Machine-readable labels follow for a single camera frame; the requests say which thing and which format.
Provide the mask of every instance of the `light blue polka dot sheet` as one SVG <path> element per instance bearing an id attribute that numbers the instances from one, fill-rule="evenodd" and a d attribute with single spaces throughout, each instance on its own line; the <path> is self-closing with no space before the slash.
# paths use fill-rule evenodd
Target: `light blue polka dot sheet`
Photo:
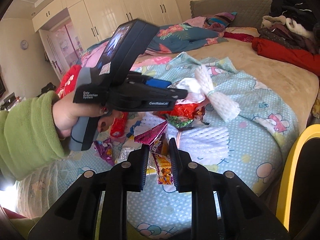
<path id="1" fill-rule="evenodd" d="M 276 93 L 247 73 L 238 72 L 229 58 L 198 61 L 181 53 L 166 65 L 145 66 L 137 71 L 174 83 L 185 77 L 193 78 L 195 68 L 201 64 L 208 66 L 216 91 L 228 95 L 241 108 L 236 119 L 225 123 L 211 105 L 206 106 L 204 121 L 215 127 L 226 126 L 230 139 L 228 158 L 207 168 L 219 173 L 234 171 L 260 195 L 284 167 L 299 135 L 297 118 Z M 138 115 L 130 114 L 126 136 L 112 141 L 115 156 L 139 124 Z M 104 140 L 108 135 L 102 133 L 98 139 Z M 83 172 L 110 168 L 93 148 L 72 153 L 18 184 L 17 209 L 28 217 L 41 216 Z M 128 193 L 127 218 L 144 236 L 169 238 L 191 226 L 191 193 L 178 193 L 174 186 L 157 185 L 156 177 L 149 175 L 141 193 Z"/>
<path id="2" fill-rule="evenodd" d="M 241 109 L 236 119 L 225 123 L 211 105 L 206 106 L 204 121 L 214 127 L 226 126 L 230 139 L 229 157 L 207 168 L 219 173 L 234 171 L 260 195 L 284 167 L 299 135 L 297 117 L 275 92 L 247 73 L 237 71 L 229 58 L 198 61 L 183 52 L 168 64 L 137 71 L 174 83 L 194 78 L 195 69 L 201 64 L 208 66 L 216 91 L 238 102 Z M 142 235 L 165 239 L 191 227 L 191 194 L 178 193 L 173 186 L 157 185 L 155 178 L 149 176 L 141 193 L 128 193 L 127 214 Z"/>

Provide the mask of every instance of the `yellow armrest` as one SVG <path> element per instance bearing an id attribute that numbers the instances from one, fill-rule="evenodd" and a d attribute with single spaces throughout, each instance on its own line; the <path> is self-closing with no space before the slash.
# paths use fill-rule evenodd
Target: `yellow armrest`
<path id="1" fill-rule="evenodd" d="M 320 138 L 320 124 L 311 125 L 303 131 L 303 133 L 293 144 L 284 166 L 276 209 L 276 217 L 287 230 L 289 230 L 293 182 L 300 151 L 303 145 L 312 138 Z"/>

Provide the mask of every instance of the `device handle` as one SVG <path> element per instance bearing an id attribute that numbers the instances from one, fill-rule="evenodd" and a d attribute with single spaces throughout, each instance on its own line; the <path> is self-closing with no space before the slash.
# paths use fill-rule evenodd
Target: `device handle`
<path id="1" fill-rule="evenodd" d="M 78 122 L 71 130 L 69 149 L 72 151 L 89 150 L 93 141 L 98 137 L 98 121 L 100 117 L 79 117 Z"/>

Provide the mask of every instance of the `fingernail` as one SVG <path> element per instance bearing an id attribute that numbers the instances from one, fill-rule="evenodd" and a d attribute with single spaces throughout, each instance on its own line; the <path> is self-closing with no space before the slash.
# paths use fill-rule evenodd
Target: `fingernail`
<path id="1" fill-rule="evenodd" d="M 102 112 L 103 114 L 107 114 L 109 111 L 108 111 L 108 108 L 103 107 L 103 108 L 101 108 L 101 112 Z"/>

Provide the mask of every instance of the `device screen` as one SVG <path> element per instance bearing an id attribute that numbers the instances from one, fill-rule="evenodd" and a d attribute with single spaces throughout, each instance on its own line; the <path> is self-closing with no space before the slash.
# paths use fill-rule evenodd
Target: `device screen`
<path id="1" fill-rule="evenodd" d="M 111 62 L 115 52 L 119 48 L 119 45 L 123 41 L 125 35 L 127 34 L 130 28 L 131 25 L 121 26 L 112 35 L 112 38 L 109 40 L 97 64 L 99 69 Z"/>

